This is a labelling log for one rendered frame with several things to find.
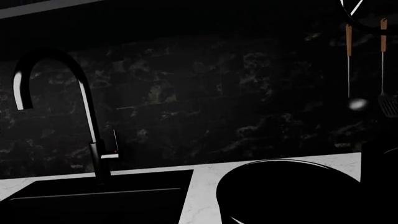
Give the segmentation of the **black gooseneck kitchen faucet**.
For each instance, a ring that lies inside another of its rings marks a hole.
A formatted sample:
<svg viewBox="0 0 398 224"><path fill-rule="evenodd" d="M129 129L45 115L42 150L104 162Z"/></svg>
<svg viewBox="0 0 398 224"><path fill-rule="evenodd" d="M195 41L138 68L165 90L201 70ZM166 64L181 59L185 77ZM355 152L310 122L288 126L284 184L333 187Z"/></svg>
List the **black gooseneck kitchen faucet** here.
<svg viewBox="0 0 398 224"><path fill-rule="evenodd" d="M119 153L109 152L105 149L104 141L100 137L90 85L84 71L73 57L61 50L52 48L37 48L24 54L17 62L13 75L12 89L17 110L28 110L33 108L30 95L30 74L35 65L43 59L52 59L63 63L71 70L80 86L91 137L89 147L95 170L95 177L98 184L104 185L109 182L111 177L109 161L118 159Z"/></svg>

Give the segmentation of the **black round pan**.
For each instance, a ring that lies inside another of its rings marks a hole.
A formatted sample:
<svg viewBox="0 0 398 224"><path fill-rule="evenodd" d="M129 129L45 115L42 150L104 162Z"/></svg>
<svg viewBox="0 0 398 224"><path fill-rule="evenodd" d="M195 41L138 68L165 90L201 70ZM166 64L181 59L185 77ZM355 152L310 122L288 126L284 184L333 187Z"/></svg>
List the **black round pan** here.
<svg viewBox="0 0 398 224"><path fill-rule="evenodd" d="M358 224L359 182L300 160L250 162L218 182L222 224Z"/></svg>

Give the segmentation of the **black undermount kitchen sink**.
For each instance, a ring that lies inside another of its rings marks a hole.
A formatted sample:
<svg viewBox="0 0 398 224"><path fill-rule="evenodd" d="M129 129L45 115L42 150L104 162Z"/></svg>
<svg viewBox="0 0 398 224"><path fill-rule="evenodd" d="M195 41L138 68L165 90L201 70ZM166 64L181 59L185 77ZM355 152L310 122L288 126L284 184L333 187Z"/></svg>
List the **black undermount kitchen sink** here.
<svg viewBox="0 0 398 224"><path fill-rule="evenodd" d="M193 170L38 180L0 202L0 224L178 224Z"/></svg>

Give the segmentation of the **black round hanging rack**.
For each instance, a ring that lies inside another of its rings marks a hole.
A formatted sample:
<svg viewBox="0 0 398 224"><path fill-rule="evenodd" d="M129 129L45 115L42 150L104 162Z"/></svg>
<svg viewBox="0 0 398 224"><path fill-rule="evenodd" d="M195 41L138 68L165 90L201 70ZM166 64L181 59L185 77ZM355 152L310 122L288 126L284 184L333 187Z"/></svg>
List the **black round hanging rack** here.
<svg viewBox="0 0 398 224"><path fill-rule="evenodd" d="M398 0L334 0L345 21L374 35L398 35Z"/></svg>

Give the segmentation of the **wooden handled steel ladle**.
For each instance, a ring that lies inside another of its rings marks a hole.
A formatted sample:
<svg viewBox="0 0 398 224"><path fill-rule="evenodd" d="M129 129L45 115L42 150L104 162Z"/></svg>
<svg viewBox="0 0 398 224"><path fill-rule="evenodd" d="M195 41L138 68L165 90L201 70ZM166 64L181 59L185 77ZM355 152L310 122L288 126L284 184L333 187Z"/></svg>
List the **wooden handled steel ladle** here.
<svg viewBox="0 0 398 224"><path fill-rule="evenodd" d="M368 101L363 98L351 97L351 56L352 56L352 27L347 24L345 26L346 40L346 57L347 57L347 95L348 108L351 111L364 111L368 105Z"/></svg>

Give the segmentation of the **wooden handled slotted spatula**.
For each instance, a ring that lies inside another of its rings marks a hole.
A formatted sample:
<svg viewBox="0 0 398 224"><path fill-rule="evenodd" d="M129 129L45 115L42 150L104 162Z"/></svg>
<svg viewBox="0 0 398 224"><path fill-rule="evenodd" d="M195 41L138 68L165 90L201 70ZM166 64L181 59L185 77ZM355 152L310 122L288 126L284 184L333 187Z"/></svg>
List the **wooden handled slotted spatula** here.
<svg viewBox="0 0 398 224"><path fill-rule="evenodd" d="M393 96L388 95L384 89L386 42L386 35L381 35L381 93L377 100L386 117L398 118L398 102Z"/></svg>

